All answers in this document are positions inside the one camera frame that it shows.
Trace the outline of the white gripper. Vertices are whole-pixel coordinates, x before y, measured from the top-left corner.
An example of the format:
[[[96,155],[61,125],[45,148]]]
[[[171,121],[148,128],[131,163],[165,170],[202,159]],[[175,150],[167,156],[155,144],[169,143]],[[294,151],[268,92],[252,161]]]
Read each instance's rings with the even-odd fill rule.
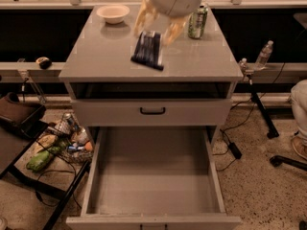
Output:
[[[194,12],[201,4],[201,0],[143,0],[138,12],[134,35],[140,36],[148,30],[158,18],[158,12],[170,16],[168,26],[162,36],[164,46],[171,45],[183,32],[188,14]]]

